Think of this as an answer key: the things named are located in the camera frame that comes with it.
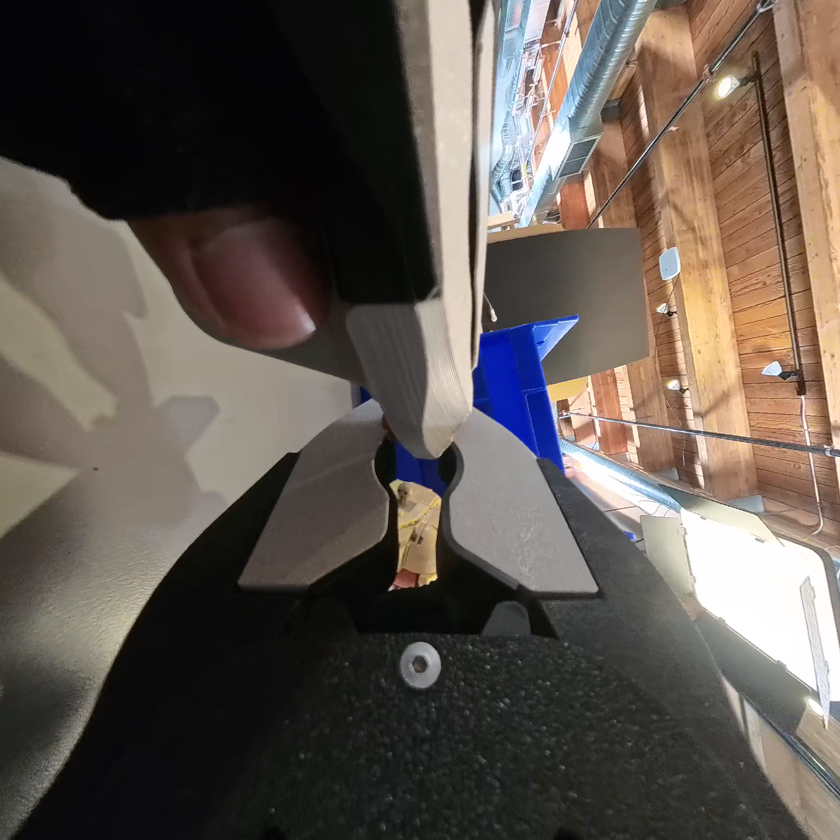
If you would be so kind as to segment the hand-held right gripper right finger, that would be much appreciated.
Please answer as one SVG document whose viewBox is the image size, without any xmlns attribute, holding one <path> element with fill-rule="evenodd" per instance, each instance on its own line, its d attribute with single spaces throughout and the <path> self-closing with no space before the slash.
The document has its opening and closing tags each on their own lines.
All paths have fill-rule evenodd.
<svg viewBox="0 0 840 840">
<path fill-rule="evenodd" d="M 473 411 L 453 443 L 438 545 L 513 591 L 593 597 L 599 588 L 534 453 Z"/>
</svg>

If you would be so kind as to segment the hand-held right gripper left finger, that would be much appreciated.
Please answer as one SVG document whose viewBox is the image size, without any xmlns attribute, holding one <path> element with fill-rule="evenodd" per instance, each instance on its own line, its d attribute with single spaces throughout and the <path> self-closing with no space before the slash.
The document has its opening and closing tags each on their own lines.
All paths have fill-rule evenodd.
<svg viewBox="0 0 840 840">
<path fill-rule="evenodd" d="M 239 577 L 241 589 L 301 594 L 388 536 L 392 493 L 375 465 L 384 443 L 382 409 L 367 401 L 305 444 Z"/>
</svg>

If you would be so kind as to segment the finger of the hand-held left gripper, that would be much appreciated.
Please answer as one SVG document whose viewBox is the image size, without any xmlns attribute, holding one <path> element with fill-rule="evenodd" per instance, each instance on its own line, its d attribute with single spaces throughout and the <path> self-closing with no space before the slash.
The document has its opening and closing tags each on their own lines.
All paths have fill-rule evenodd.
<svg viewBox="0 0 840 840">
<path fill-rule="evenodd" d="M 414 456 L 444 453 L 473 403 L 472 296 L 415 303 L 332 300 L 328 320 L 298 346 L 264 354 L 365 388 Z"/>
<path fill-rule="evenodd" d="M 433 394 L 470 407 L 487 245 L 497 4 L 394 3 L 433 286 Z"/>
</svg>

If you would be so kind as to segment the tan brown brick toy figure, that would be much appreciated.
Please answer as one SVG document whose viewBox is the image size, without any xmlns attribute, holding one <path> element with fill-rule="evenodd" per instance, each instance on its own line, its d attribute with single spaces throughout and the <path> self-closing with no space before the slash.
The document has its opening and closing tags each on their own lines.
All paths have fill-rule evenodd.
<svg viewBox="0 0 840 840">
<path fill-rule="evenodd" d="M 437 536 L 442 499 L 412 481 L 391 483 L 397 502 L 398 561 L 392 590 L 412 589 L 436 581 Z"/>
</svg>

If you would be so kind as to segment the grey desk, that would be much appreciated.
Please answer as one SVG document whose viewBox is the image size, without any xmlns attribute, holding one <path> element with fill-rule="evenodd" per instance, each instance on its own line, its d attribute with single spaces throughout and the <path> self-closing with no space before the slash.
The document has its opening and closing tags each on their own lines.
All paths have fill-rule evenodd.
<svg viewBox="0 0 840 840">
<path fill-rule="evenodd" d="M 126 224 L 2 160 L 2 838 L 67 761 L 194 539 L 351 408 L 209 338 Z"/>
</svg>

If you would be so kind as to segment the person's left hand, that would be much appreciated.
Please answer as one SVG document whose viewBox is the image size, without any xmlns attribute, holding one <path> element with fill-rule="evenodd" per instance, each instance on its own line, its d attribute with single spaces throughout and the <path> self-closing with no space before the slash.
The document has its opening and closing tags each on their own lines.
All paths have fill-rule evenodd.
<svg viewBox="0 0 840 840">
<path fill-rule="evenodd" d="M 308 340 L 327 320 L 319 239 L 267 204 L 135 217 L 129 227 L 202 330 L 247 350 Z"/>
</svg>

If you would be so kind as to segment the black board with wooden edge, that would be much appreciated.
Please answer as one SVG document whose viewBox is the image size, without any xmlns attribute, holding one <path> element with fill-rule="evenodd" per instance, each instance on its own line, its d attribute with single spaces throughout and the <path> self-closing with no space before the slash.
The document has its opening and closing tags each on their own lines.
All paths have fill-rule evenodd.
<svg viewBox="0 0 840 840">
<path fill-rule="evenodd" d="M 650 357 L 643 247 L 635 227 L 563 230 L 543 225 L 491 238 L 485 291 L 496 329 L 578 317 L 542 361 L 552 385 Z"/>
</svg>

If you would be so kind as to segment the studio light panel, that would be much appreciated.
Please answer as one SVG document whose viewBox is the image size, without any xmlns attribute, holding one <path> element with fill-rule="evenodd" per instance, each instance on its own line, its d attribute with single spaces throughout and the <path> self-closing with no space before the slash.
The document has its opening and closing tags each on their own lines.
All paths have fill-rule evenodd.
<svg viewBox="0 0 840 840">
<path fill-rule="evenodd" d="M 640 518 L 647 557 L 687 605 L 725 680 L 778 728 L 838 734 L 838 581 L 822 549 L 757 517 L 683 507 Z"/>
</svg>

